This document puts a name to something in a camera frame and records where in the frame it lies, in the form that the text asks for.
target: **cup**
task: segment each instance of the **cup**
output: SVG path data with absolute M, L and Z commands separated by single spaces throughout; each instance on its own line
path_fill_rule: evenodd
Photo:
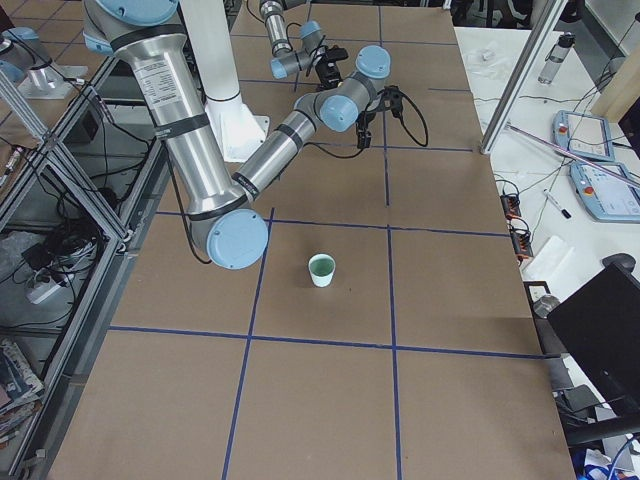
M 309 259 L 309 274 L 316 287 L 326 287 L 331 283 L 336 271 L 336 261 L 326 253 L 318 253 Z

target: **label on robot arm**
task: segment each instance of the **label on robot arm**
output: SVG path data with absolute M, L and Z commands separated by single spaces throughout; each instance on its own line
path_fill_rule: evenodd
M 164 60 L 154 60 L 134 70 L 149 108 L 181 102 L 171 67 Z

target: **blue tablet device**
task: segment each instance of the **blue tablet device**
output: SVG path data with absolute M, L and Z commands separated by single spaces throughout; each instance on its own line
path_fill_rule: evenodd
M 606 118 L 560 110 L 553 120 L 553 137 L 556 145 L 581 157 L 616 160 Z
M 627 168 L 617 162 L 603 165 L 629 178 Z M 640 223 L 640 190 L 595 168 L 574 162 L 570 174 L 587 211 L 599 222 Z

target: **computer mouse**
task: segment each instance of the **computer mouse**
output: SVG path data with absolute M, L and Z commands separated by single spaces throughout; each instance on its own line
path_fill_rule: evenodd
M 636 259 L 628 253 L 614 253 L 613 255 L 609 255 L 608 257 L 602 259 L 602 264 L 605 267 L 608 267 L 614 262 L 627 270 L 629 273 L 633 272 L 633 269 L 636 266 Z

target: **blue cable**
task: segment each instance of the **blue cable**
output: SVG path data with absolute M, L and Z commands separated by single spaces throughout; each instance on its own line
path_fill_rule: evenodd
M 629 447 L 629 445 L 631 445 L 631 443 L 634 440 L 637 440 L 639 437 L 640 437 L 640 434 L 636 433 L 633 437 L 627 440 L 622 447 L 620 447 L 620 450 L 618 450 L 618 453 L 616 453 L 616 456 L 613 457 L 613 462 L 611 462 L 611 470 L 609 471 L 607 480 L 613 480 L 613 476 L 615 475 L 615 471 L 616 471 L 616 465 L 618 464 L 618 460 L 620 459 L 622 452 L 624 452 Z

